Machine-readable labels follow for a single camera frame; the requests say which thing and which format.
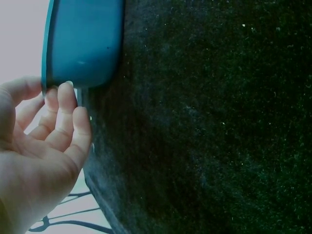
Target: fingernail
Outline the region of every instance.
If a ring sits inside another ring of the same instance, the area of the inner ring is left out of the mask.
[[[71,86],[74,86],[74,83],[72,81],[67,81],[66,83],[69,83]]]

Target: teal plastic container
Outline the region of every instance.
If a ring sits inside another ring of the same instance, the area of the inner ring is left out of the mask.
[[[75,88],[107,83],[119,65],[125,0],[50,0],[41,84]]]

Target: finger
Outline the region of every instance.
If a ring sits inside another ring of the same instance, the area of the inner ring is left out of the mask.
[[[25,131],[29,124],[33,121],[38,111],[44,105],[44,98],[42,94],[31,100],[31,102],[23,107],[16,116],[16,124]]]
[[[87,110],[77,107],[73,113],[74,134],[73,139],[64,152],[75,163],[78,171],[81,171],[86,161],[92,140],[92,132]]]
[[[46,138],[49,145],[64,152],[70,145],[73,137],[73,111],[77,107],[74,88],[69,83],[64,83],[58,88],[58,115],[55,130]]]
[[[41,92],[40,77],[23,77],[0,85],[0,89],[7,91],[15,106],[21,101],[36,97]]]
[[[38,139],[45,140],[54,130],[59,109],[58,91],[50,89],[45,96],[46,114],[40,118],[38,126],[28,135]]]

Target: black fabric surface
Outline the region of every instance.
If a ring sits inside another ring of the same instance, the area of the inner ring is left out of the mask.
[[[311,233],[312,2],[128,0],[83,91],[88,187],[117,234]]]

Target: hand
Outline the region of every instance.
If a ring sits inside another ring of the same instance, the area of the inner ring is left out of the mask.
[[[25,233],[70,193],[91,144],[89,116],[77,107],[72,85],[49,90],[45,100],[40,93],[40,78],[0,85],[0,205],[14,234]],[[32,98],[16,116],[15,107]],[[26,135],[44,104],[47,115]]]

